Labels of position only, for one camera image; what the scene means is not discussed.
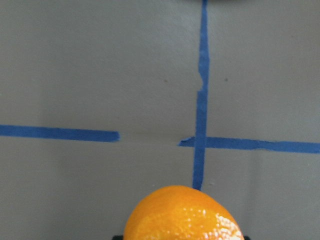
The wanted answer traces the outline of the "orange fruit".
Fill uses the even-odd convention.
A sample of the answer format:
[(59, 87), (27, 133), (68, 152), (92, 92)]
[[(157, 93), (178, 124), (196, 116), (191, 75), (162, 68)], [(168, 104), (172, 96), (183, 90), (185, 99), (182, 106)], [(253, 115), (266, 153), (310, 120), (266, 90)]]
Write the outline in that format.
[(242, 240), (233, 216), (209, 195), (182, 185), (143, 198), (124, 228), (125, 240)]

